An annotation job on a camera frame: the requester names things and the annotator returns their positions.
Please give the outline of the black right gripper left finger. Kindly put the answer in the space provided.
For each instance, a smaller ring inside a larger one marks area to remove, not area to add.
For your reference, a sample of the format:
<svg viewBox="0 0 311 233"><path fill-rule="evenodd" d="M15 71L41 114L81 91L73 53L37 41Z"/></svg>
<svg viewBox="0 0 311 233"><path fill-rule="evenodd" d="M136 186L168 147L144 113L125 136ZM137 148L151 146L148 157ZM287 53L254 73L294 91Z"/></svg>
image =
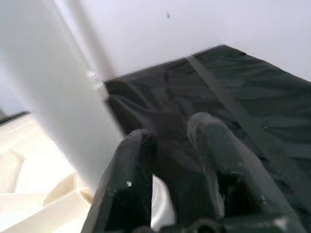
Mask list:
<svg viewBox="0 0 311 233"><path fill-rule="evenodd" d="M95 192L84 233L150 233L153 192L152 163L157 137L134 130L117 147Z"/></svg>

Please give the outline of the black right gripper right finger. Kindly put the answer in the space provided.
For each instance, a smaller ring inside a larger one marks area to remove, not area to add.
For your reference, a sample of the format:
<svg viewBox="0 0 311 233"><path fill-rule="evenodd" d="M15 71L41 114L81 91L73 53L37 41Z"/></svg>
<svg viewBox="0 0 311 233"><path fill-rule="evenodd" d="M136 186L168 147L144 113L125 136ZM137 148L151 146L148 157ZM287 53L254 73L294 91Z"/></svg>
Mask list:
<svg viewBox="0 0 311 233"><path fill-rule="evenodd" d="M305 228L258 157L219 119L196 113L188 138L201 155L217 233L303 233Z"/></svg>

